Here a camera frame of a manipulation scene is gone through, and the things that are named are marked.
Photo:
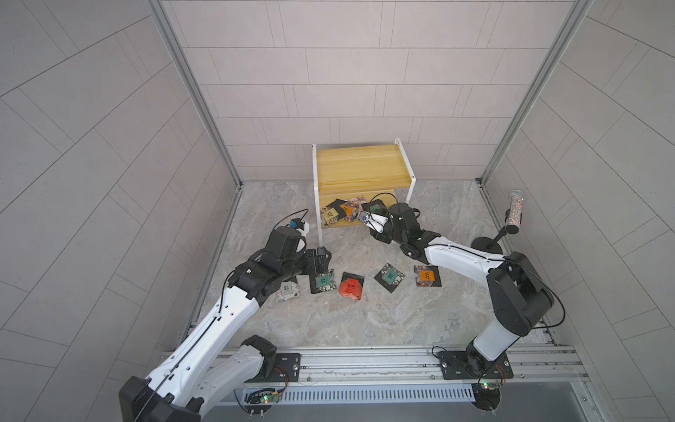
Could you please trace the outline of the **black green tea bag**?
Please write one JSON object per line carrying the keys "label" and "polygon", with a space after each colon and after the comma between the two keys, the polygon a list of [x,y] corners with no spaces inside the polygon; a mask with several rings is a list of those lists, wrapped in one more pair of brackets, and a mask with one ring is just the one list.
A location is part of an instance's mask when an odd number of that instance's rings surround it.
{"label": "black green tea bag", "polygon": [[330,269],[327,273],[312,274],[309,276],[309,288],[311,294],[319,294],[338,288],[335,283],[334,270]]}

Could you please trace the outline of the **white label tea bag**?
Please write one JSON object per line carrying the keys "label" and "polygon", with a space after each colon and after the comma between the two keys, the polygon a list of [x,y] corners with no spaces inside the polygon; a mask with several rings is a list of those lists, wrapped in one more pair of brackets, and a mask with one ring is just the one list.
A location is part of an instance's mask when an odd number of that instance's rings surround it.
{"label": "white label tea bag", "polygon": [[283,281],[276,293],[276,302],[286,302],[297,298],[299,295],[300,289],[297,279],[293,278],[291,281]]}

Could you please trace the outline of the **red tea bag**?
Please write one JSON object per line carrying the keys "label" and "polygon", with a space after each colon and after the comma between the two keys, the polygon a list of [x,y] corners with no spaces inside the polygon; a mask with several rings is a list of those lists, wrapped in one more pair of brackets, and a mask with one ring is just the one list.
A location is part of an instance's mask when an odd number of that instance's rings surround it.
{"label": "red tea bag", "polygon": [[359,301],[362,297],[364,283],[364,276],[343,272],[339,285],[339,293],[342,297]]}

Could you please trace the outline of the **yellow label tea bag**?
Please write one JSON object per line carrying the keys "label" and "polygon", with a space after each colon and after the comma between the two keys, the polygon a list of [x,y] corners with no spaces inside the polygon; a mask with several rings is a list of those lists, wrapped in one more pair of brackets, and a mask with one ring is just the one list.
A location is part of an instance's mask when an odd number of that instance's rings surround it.
{"label": "yellow label tea bag", "polygon": [[341,207],[326,206],[320,209],[320,222],[323,227],[330,227],[344,218]]}

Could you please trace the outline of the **green label tea bag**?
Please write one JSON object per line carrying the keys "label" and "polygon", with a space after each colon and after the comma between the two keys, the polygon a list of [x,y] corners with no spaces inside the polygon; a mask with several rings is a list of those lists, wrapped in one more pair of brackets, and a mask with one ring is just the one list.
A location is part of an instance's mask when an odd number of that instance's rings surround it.
{"label": "green label tea bag", "polygon": [[374,279],[388,292],[393,293],[404,281],[405,274],[387,263],[374,276]]}

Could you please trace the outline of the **orange label tea bag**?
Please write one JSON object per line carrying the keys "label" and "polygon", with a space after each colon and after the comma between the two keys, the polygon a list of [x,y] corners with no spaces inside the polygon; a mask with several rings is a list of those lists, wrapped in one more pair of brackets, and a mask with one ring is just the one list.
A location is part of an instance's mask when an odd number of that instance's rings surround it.
{"label": "orange label tea bag", "polygon": [[441,274],[436,266],[415,266],[415,283],[420,288],[441,287]]}

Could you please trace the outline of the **dark green tea bag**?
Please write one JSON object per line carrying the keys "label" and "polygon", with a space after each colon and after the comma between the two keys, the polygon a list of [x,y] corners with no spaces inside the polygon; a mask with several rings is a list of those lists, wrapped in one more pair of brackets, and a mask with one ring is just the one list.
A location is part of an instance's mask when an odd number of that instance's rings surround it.
{"label": "dark green tea bag", "polygon": [[388,216],[388,209],[382,200],[376,199],[372,202],[365,203],[363,210],[374,216]]}

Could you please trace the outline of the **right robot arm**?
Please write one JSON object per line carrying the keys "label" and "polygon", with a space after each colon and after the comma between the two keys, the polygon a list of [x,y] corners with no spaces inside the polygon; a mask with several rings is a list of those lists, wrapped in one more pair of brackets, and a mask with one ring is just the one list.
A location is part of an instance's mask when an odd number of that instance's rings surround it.
{"label": "right robot arm", "polygon": [[488,253],[423,230],[419,211],[404,202],[386,206],[377,199],[364,208],[372,215],[371,235],[399,244],[404,255],[425,265],[443,267],[485,286],[494,318],[467,346],[469,363],[486,367],[518,339],[526,337],[555,304],[555,295],[526,255]]}

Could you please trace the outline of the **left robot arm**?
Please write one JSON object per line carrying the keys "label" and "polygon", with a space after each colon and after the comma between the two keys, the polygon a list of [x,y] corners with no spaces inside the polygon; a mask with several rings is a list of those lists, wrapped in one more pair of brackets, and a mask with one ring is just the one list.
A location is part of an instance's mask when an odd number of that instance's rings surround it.
{"label": "left robot arm", "polygon": [[294,251],[286,260],[255,252],[225,281],[221,299],[164,362],[140,378],[131,376],[119,392],[125,421],[200,421],[235,388],[274,368],[276,348],[253,336],[221,364],[214,361],[234,334],[298,275],[327,270],[332,255],[319,247]]}

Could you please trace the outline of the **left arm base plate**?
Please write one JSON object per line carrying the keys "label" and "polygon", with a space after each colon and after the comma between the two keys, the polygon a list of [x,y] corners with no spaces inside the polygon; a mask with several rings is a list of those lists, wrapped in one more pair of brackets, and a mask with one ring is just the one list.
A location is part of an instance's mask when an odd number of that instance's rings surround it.
{"label": "left arm base plate", "polygon": [[262,369],[246,383],[295,383],[299,380],[301,367],[302,355],[300,353],[277,353],[269,372]]}

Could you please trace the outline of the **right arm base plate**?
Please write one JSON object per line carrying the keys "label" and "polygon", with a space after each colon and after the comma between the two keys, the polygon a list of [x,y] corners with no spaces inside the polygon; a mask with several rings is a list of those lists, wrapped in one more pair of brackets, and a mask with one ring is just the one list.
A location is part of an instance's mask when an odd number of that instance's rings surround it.
{"label": "right arm base plate", "polygon": [[448,351],[442,349],[432,352],[439,361],[445,380],[483,379],[508,380],[513,378],[513,369],[506,353],[502,353],[493,362],[485,360],[480,353],[467,351]]}

